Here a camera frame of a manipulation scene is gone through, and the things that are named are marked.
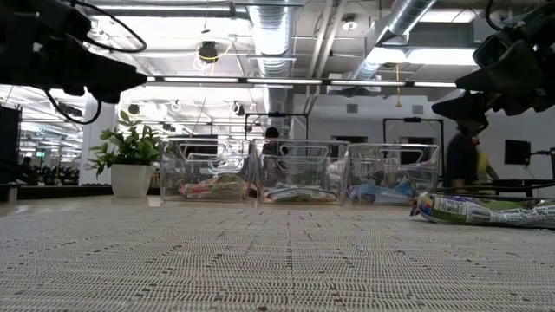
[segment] black cable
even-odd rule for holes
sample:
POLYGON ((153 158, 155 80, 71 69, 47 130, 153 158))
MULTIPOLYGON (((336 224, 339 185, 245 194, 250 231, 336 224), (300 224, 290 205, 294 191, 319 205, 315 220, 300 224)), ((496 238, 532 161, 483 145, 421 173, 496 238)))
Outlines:
POLYGON ((456 190, 492 190, 492 191, 513 191, 513 192, 524 192, 529 190, 537 190, 546 187, 555 186, 555 182, 545 183, 543 185, 530 185, 530 186, 488 186, 488 185, 469 185, 463 187, 447 187, 447 188, 438 188, 435 190, 436 192, 449 192, 449 191, 456 191, 456 190))
POLYGON ((486 13, 485 13, 486 22, 489 25, 489 27, 491 27, 493 30, 500 31, 502 30, 502 28, 494 24, 492 21, 492 18, 490 17, 490 15, 492 14, 492 6, 493 6, 493 0, 489 0, 486 5, 486 13))
POLYGON ((63 117, 65 117, 67 120, 69 120, 69 121, 71 121, 71 122, 74 122, 74 123, 76 123, 76 124, 78 124, 78 125, 83 125, 83 126, 85 126, 85 125, 90 125, 90 124, 92 124, 93 122, 95 122, 95 121, 98 119, 98 116, 100 116, 100 114, 101 114, 102 102, 101 102, 101 101, 98 101, 98 107, 97 107, 97 109, 96 109, 95 116, 93 116, 93 118, 92 118, 91 120, 89 120, 89 121, 75 120, 75 119, 73 119, 72 117, 70 117, 68 114, 66 114, 66 113, 64 113, 64 112, 62 111, 62 109, 60 108, 60 106, 58 106, 58 103, 56 103, 56 99, 55 99, 54 97, 52 97, 52 94, 50 94, 49 91, 44 90, 44 93, 46 94, 46 97, 49 98, 50 103, 52 103, 52 106, 54 106, 54 108, 55 108, 60 114, 62 114, 63 117))
POLYGON ((121 48, 109 46, 104 43, 97 42, 95 39, 92 39, 92 38, 86 38, 85 42, 88 42, 102 49, 107 49, 109 51, 116 51, 121 53, 140 53, 147 49, 147 43, 139 35, 137 35, 137 33, 135 33, 132 29, 130 29, 124 22, 120 21, 117 17, 113 16, 112 14, 106 12, 105 10, 90 3, 84 3, 83 1, 76 1, 76 0, 72 0, 72 3, 76 3, 77 5, 81 5, 82 7, 89 8, 105 16, 110 17, 114 22, 118 23, 121 27, 127 30, 129 34, 131 34, 135 39, 137 39, 137 41, 140 42, 141 47, 137 49, 121 49, 121 48))

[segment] ceiling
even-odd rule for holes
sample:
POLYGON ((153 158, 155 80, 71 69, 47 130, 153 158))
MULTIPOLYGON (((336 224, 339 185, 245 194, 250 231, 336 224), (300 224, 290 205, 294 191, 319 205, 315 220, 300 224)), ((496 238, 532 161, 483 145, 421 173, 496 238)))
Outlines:
MULTIPOLYGON (((161 3, 154 0, 91 0, 88 2, 108 7, 110 5, 137 6, 161 3)), ((422 18, 417 27, 422 25, 422 31, 424 31, 426 28, 424 24, 432 25, 430 23, 434 23, 436 25, 441 22, 441 26, 436 27, 439 30, 447 28, 472 30, 472 20, 480 19, 485 2, 439 0, 422 18)), ((171 3, 199 5, 199 2, 192 3, 186 0, 173 0, 171 3)), ((501 14, 517 15, 533 9, 537 3, 538 1, 499 0, 498 7, 501 14)), ((379 19, 380 16, 386 16, 391 4, 392 1, 389 0, 349 1, 347 3, 344 14, 354 14, 357 26, 352 30, 345 30, 342 27, 338 29, 330 57, 325 63, 324 76, 329 74, 344 75, 352 71, 363 60, 366 55, 364 38, 367 35, 370 22, 379 19)), ((325 0, 310 0, 304 6, 296 9, 293 30, 294 51, 290 55, 294 59, 292 74, 295 77, 304 78, 307 75, 324 6, 325 0)), ((249 21, 228 18, 160 17, 160 14, 156 11, 152 13, 151 16, 118 16, 147 42, 148 49, 145 52, 137 55, 125 55, 117 52, 109 54, 97 49, 94 51, 133 64, 140 72, 147 75, 259 76, 256 62, 257 51, 251 37, 252 28, 249 21), (197 49, 204 41, 215 41, 217 43, 220 58, 213 65, 200 62, 197 57, 197 49)), ((109 18, 104 16, 90 16, 90 18, 94 21, 94 29, 89 35, 94 39, 123 48, 137 46, 134 39, 123 28, 110 21, 109 18)), ((434 38, 433 35, 425 35, 424 37, 428 38, 428 42, 430 40, 434 41, 435 48, 437 48, 442 47, 440 36, 448 35, 438 33, 437 38, 434 38)), ((419 39, 418 34, 415 33, 414 38, 415 40, 409 42, 409 46, 404 48, 405 52, 415 48, 426 48, 426 46, 418 46, 419 42, 426 42, 423 40, 417 41, 416 39, 419 39)), ((473 43, 473 45, 459 47, 455 45, 458 43, 446 41, 445 47, 451 49, 453 47, 466 49, 475 47, 476 42, 470 40, 470 43, 473 43)), ((453 82, 454 79, 475 69, 476 67, 472 65, 405 62, 399 64, 398 67, 382 66, 377 75, 381 76, 383 80, 453 82)), ((374 100, 360 99, 356 101, 372 102, 374 106, 379 106, 384 101, 391 101, 390 98, 392 97, 396 98, 398 92, 396 88, 384 88, 373 94, 376 96, 374 100)), ((438 100, 450 92, 451 90, 401 90, 403 96, 417 96, 415 99, 423 102, 438 100)), ((53 90, 52 94, 57 101, 82 110, 83 114, 87 100, 90 99, 86 95, 83 97, 68 96, 61 90, 53 90)), ((81 126, 60 122, 63 117, 50 105, 42 91, 33 88, 0 85, 0 99, 4 101, 4 104, 6 104, 5 99, 8 96, 8 105, 23 108, 23 119, 28 123, 24 129, 29 129, 24 130, 27 131, 24 134, 35 137, 36 128, 38 127, 43 133, 49 135, 63 134, 76 136, 77 138, 82 136, 81 126)), ((303 98, 303 95, 296 96, 297 110, 300 109, 297 102, 304 102, 301 98, 303 98)), ((313 113, 316 116, 335 116, 335 114, 341 112, 343 117, 351 118, 353 116, 344 115, 343 113, 345 101, 345 99, 337 96, 320 95, 313 113)), ((165 120, 168 122, 176 120, 195 122, 200 120, 222 124, 243 122, 244 117, 237 116, 230 108, 234 103, 243 105, 247 112, 263 113, 264 90, 262 88, 183 88, 146 85, 125 92, 122 95, 119 109, 127 110, 131 104, 139 105, 140 113, 132 115, 132 118, 136 120, 165 120)), ((360 118, 366 116, 365 109, 363 108, 359 112, 360 118)), ((383 109, 383 113, 387 114, 386 108, 383 109)), ((177 130, 182 133, 192 131, 190 127, 178 127, 177 130)), ((195 133, 236 134, 242 131, 242 127, 229 126, 198 126, 194 129, 195 133)), ((254 130, 254 133, 261 132, 262 128, 254 130)))

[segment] desk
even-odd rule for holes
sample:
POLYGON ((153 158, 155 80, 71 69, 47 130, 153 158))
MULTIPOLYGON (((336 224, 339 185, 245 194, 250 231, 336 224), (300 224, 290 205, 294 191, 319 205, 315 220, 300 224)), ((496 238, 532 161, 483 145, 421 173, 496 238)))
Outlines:
MULTIPOLYGON (((499 179, 493 180, 492 183, 487 184, 490 186, 504 186, 504 187, 522 187, 522 186, 534 186, 534 185, 544 185, 548 183, 553 183, 553 179, 499 179)), ((501 191, 501 192, 523 192, 527 197, 533 197, 533 190, 526 191, 501 191)), ((500 195, 500 191, 495 190, 495 195, 500 195)))

